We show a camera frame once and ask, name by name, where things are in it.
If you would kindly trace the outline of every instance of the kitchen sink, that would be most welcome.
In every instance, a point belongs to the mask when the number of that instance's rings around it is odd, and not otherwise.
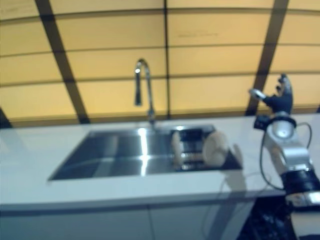
[[[172,134],[182,129],[214,131],[212,125],[91,131],[49,180],[176,172]]]

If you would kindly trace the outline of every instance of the cabinet door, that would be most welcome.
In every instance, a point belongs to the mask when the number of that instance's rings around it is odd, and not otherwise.
[[[151,208],[155,240],[235,240],[254,201]]]
[[[146,209],[39,216],[1,216],[1,240],[152,239]]]

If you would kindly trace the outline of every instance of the faucet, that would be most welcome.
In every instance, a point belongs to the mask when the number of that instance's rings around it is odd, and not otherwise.
[[[147,62],[143,59],[140,58],[135,65],[135,100],[134,104],[136,106],[141,106],[141,90],[140,90],[140,71],[141,71],[141,66],[144,66],[144,72],[145,72],[145,79],[147,83],[147,90],[148,90],[148,101],[149,101],[149,110],[147,111],[148,115],[148,121],[151,124],[152,127],[155,125],[156,121],[156,113],[154,110],[154,105],[153,105],[153,99],[152,99],[152,91],[151,91],[151,80],[150,80],[150,70]]]

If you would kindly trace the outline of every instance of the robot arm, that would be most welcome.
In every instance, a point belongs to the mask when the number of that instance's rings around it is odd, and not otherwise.
[[[290,80],[282,74],[278,81],[278,95],[267,96],[257,89],[249,90],[252,97],[263,101],[273,112],[271,117],[258,115],[254,128],[264,131],[262,145],[270,153],[283,183],[287,206],[292,210],[288,216],[289,239],[318,239],[320,181],[315,174],[308,149],[299,141],[296,121],[290,117],[293,106]]]

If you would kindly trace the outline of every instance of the black cable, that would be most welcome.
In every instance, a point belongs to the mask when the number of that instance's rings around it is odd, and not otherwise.
[[[260,172],[261,172],[262,178],[263,178],[263,180],[266,182],[266,184],[268,184],[270,187],[272,187],[272,188],[274,188],[274,189],[278,189],[278,190],[284,190],[284,189],[281,188],[281,187],[278,187],[278,186],[276,186],[276,185],[273,185],[273,184],[266,178],[266,175],[265,175],[265,172],[264,172],[264,169],[263,169],[263,166],[262,166],[262,153],[263,153],[263,148],[264,148],[265,137],[266,137],[266,131],[265,131],[264,134],[263,134],[263,138],[262,138],[261,146],[260,146],[260,155],[259,155],[259,166],[260,166]]]
[[[307,122],[300,122],[296,126],[299,127],[299,126],[303,126],[303,125],[307,126],[309,129],[309,140],[308,140],[308,144],[306,145],[306,148],[308,149],[310,146],[311,140],[312,140],[312,128],[311,128],[311,125]]]

